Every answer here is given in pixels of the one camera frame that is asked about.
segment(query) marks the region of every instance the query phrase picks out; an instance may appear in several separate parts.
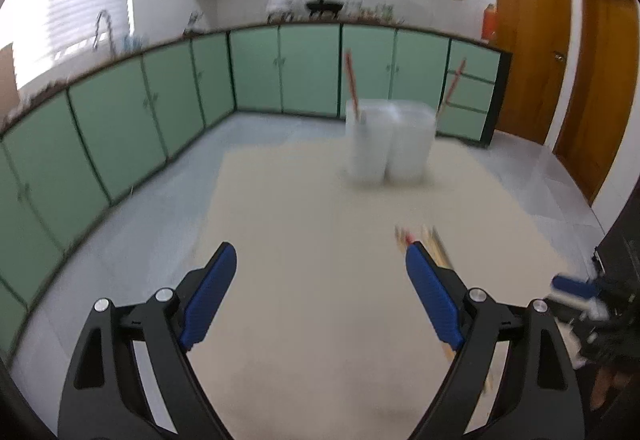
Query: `blue gripper pad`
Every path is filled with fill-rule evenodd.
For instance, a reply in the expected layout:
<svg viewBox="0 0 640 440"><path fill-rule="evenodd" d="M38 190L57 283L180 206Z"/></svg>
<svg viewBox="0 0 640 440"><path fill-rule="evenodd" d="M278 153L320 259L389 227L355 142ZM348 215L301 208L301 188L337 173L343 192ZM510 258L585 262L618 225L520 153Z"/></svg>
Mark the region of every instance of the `blue gripper pad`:
<svg viewBox="0 0 640 440"><path fill-rule="evenodd" d="M406 271L438 338L457 351L464 343L458 326L458 308L415 245L406 249Z"/></svg>
<svg viewBox="0 0 640 440"><path fill-rule="evenodd" d="M188 352L204 340L220 303L236 274L236 249L227 245L184 310L180 345Z"/></svg>
<svg viewBox="0 0 640 440"><path fill-rule="evenodd" d="M555 276L551 281L551 286L560 292L565 292L581 299L591 299L600 294L600 289L596 285L564 275Z"/></svg>

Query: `fire extinguisher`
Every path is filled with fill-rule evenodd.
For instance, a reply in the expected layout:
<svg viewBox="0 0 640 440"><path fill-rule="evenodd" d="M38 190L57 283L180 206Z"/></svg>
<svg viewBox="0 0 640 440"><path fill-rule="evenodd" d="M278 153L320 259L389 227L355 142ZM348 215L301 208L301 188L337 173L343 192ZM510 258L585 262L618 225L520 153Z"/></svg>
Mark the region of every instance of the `fire extinguisher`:
<svg viewBox="0 0 640 440"><path fill-rule="evenodd" d="M493 41L495 39L497 29L498 9L494 4L490 4L484 9L484 17L482 19L482 39L485 41Z"/></svg>

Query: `white plastic cup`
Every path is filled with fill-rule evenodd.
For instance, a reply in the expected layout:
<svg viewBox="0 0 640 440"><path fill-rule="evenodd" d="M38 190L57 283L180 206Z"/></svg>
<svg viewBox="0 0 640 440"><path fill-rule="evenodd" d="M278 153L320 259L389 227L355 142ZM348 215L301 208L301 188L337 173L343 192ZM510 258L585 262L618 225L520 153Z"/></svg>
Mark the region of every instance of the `white plastic cup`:
<svg viewBox="0 0 640 440"><path fill-rule="evenodd" d="M394 136L386 175L394 183L424 180L427 158L436 136L436 114L422 102L396 100L392 104Z"/></svg>
<svg viewBox="0 0 640 440"><path fill-rule="evenodd" d="M356 120L347 101L347 174L358 184L377 185L385 178L394 123L388 100L360 100Z"/></svg>

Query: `silver screw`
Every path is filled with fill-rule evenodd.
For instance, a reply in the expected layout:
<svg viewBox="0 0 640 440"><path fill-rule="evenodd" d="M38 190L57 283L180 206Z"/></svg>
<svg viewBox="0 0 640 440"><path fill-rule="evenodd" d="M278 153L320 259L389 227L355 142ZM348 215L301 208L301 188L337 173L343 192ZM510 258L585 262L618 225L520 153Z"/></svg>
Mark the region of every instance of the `silver screw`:
<svg viewBox="0 0 640 440"><path fill-rule="evenodd" d="M107 308L109 308L109 300L108 299L98 299L95 302L94 310L96 312L104 312Z"/></svg>
<svg viewBox="0 0 640 440"><path fill-rule="evenodd" d="M486 292L479 288L472 288L469 290L469 297L471 301L475 301L476 303L484 303L486 301Z"/></svg>
<svg viewBox="0 0 640 440"><path fill-rule="evenodd" d="M549 307L542 299L536 299L535 301L533 301L533 309L536 312L543 314L549 309Z"/></svg>
<svg viewBox="0 0 640 440"><path fill-rule="evenodd" d="M160 301L161 303L166 303L173 296L174 296L174 291L171 290L170 288L161 288L156 292L156 300Z"/></svg>

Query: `tiled floor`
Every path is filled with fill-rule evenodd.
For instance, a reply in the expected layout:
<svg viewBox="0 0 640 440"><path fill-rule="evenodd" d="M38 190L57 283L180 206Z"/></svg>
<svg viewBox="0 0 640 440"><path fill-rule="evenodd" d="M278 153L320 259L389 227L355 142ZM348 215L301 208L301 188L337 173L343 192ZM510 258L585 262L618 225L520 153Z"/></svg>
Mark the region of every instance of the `tiled floor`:
<svg viewBox="0 0 640 440"><path fill-rule="evenodd" d="M57 429L66 369L94 301L143 301L200 266L189 263L190 251L227 150L342 135L344 124L339 121L233 115L117 207L53 283L15 357L12 375L44 422ZM489 150L471 152L535 219L574 273L586 277L593 248L604 235L550 151L497 133ZM150 396L150 401L158 397Z"/></svg>

